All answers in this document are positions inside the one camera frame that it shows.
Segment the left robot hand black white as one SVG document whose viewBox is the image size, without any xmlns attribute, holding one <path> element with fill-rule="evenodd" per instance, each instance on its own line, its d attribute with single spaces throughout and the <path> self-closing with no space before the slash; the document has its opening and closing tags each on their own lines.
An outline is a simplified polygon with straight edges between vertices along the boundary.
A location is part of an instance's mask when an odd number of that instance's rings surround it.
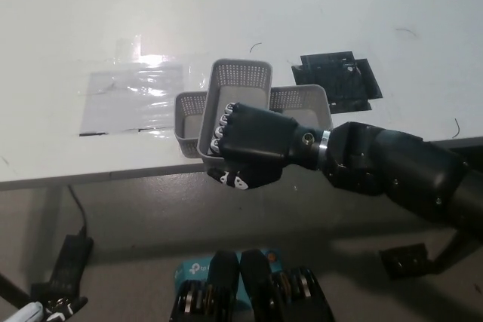
<svg viewBox="0 0 483 322">
<path fill-rule="evenodd" d="M 5 322 L 67 321 L 87 303 L 88 298 L 85 296 L 50 308 L 44 307 L 40 302 L 31 302 L 8 317 Z"/>
</svg>

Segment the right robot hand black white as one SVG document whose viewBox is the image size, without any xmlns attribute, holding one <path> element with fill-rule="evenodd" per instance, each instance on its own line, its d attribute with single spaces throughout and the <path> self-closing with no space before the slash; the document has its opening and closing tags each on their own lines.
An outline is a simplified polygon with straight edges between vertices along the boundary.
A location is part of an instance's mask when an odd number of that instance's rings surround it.
<svg viewBox="0 0 483 322">
<path fill-rule="evenodd" d="M 211 150 L 237 167 L 210 167 L 207 174 L 222 185 L 248 190 L 273 183 L 295 164 L 319 170 L 326 159 L 329 130 L 305 127 L 294 118 L 244 103 L 230 103 L 215 130 Z"/>
</svg>

